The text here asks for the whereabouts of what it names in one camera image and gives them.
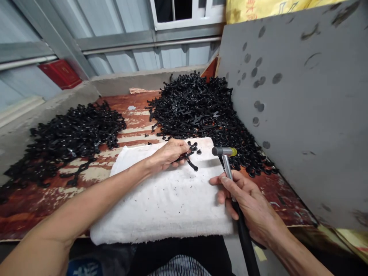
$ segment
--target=red box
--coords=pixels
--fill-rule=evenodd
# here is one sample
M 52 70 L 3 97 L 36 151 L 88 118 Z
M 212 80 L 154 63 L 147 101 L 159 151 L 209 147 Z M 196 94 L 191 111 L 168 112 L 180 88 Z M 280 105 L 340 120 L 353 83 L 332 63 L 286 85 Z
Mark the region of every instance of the red box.
M 77 73 L 64 60 L 59 59 L 38 66 L 62 90 L 70 89 L 82 82 Z

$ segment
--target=wooden table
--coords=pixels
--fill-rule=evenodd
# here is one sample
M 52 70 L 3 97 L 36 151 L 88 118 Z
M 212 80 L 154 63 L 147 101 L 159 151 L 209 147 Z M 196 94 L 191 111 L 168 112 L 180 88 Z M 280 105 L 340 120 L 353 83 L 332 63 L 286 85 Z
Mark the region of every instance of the wooden table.
M 79 176 L 77 187 L 68 187 L 66 183 L 71 178 L 59 178 L 58 176 L 47 180 L 51 186 L 47 189 L 38 188 L 36 185 L 26 189 L 16 190 L 6 204 L 0 205 L 0 241 L 20 240 L 41 220 L 49 216 L 69 198 L 82 192 L 84 189 L 98 183 L 110 175 L 110 170 L 123 146 L 146 145 L 164 142 L 157 137 L 157 132 L 151 132 L 151 126 L 155 121 L 149 121 L 149 112 L 145 109 L 147 100 L 159 97 L 159 93 L 141 93 L 103 97 L 112 109 L 122 113 L 127 129 L 118 135 L 119 148 L 109 150 L 106 145 L 101 146 L 101 153 L 97 161 L 90 164 L 89 169 Z M 76 159 L 59 173 L 75 172 L 79 165 L 85 163 L 85 159 Z M 242 173 L 248 177 L 248 173 L 242 168 Z M 281 216 L 287 226 L 311 226 L 316 221 L 293 192 L 289 184 L 285 183 L 280 175 L 270 176 L 264 173 L 252 179 L 262 190 L 262 193 L 271 203 L 272 207 Z

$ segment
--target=gray concrete wall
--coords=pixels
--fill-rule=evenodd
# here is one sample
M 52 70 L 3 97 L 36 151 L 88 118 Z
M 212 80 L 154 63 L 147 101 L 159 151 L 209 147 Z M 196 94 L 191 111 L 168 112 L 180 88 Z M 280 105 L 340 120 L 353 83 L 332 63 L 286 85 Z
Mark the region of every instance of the gray concrete wall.
M 180 74 L 190 74 L 194 70 L 201 73 L 207 65 L 179 67 L 173 69 L 160 69 L 154 71 L 139 71 L 127 74 L 112 74 L 108 76 L 94 77 L 92 84 L 102 96 L 128 95 L 129 88 L 142 88 L 157 90 L 164 87 L 163 82 L 169 82 L 171 74 L 177 77 Z
M 65 114 L 69 108 L 78 104 L 94 102 L 98 97 L 96 88 L 89 82 L 84 82 L 0 128 L 0 185 L 9 179 L 3 173 L 21 159 L 26 146 L 33 143 L 30 128 L 37 127 L 38 123 L 47 123 L 55 115 Z

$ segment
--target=white towel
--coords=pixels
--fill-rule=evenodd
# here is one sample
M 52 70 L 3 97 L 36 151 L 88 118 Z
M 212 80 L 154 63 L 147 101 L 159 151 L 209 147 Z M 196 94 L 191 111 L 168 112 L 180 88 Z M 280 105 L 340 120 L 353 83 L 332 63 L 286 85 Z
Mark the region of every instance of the white towel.
M 208 182 L 223 172 L 219 158 L 211 153 L 213 142 L 211 138 L 189 140 L 192 144 L 197 142 L 202 151 L 201 155 L 191 156 L 198 171 L 185 163 L 146 179 L 92 226 L 90 235 L 96 245 L 234 233 L 225 206 L 217 204 L 219 188 Z M 125 146 L 110 176 L 152 155 L 163 145 Z

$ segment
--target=hand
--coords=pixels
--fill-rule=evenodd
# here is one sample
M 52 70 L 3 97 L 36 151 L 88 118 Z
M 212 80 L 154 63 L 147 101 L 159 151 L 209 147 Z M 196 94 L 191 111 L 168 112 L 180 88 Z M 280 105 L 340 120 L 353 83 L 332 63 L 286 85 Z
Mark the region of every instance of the hand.
M 239 215 L 231 204 L 231 194 L 236 198 L 245 216 L 250 236 L 260 244 L 270 247 L 273 238 L 290 234 L 286 225 L 268 203 L 258 186 L 240 172 L 232 170 L 234 182 L 226 177 L 226 173 L 210 179 L 211 185 L 223 185 L 217 194 L 220 204 L 225 204 L 226 210 L 234 220 Z
M 180 160 L 175 162 L 176 159 L 180 157 L 181 154 L 189 151 L 189 145 L 183 141 L 171 138 L 166 145 L 158 149 L 150 158 L 154 165 L 155 172 L 166 170 L 170 164 L 174 168 L 185 163 L 185 160 Z

